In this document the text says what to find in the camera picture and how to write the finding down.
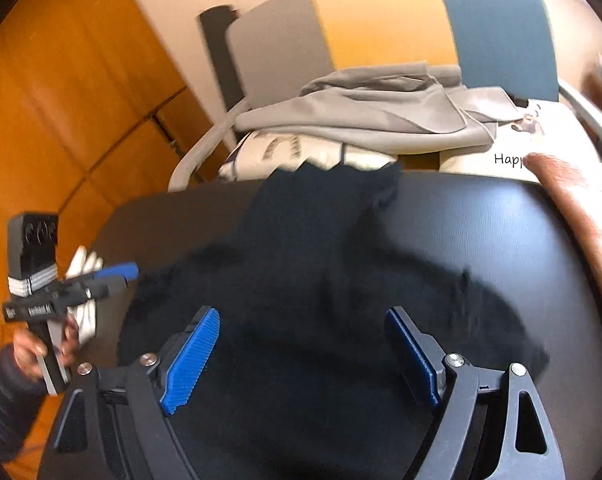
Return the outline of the person's left hand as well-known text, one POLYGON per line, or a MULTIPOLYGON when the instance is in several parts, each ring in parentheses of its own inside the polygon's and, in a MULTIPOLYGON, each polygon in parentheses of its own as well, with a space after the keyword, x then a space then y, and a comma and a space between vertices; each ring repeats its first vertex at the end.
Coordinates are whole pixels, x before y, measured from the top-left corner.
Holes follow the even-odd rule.
MULTIPOLYGON (((74 364, 74 355, 79 347, 78 326, 69 315, 65 323, 65 339, 60 347, 60 362, 64 367, 74 364)), ((43 378, 38 359, 47 355, 44 342, 28 328, 18 326, 13 334, 14 359, 24 376, 37 382, 43 378)))

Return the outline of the left forearm dark sleeve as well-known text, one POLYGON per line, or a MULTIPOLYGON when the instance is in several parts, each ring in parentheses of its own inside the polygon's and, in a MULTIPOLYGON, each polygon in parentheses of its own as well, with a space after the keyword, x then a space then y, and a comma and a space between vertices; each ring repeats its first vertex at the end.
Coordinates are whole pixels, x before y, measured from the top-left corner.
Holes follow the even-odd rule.
POLYGON ((0 352, 0 471, 24 446, 46 395, 43 380, 24 374, 13 345, 5 346, 0 352))

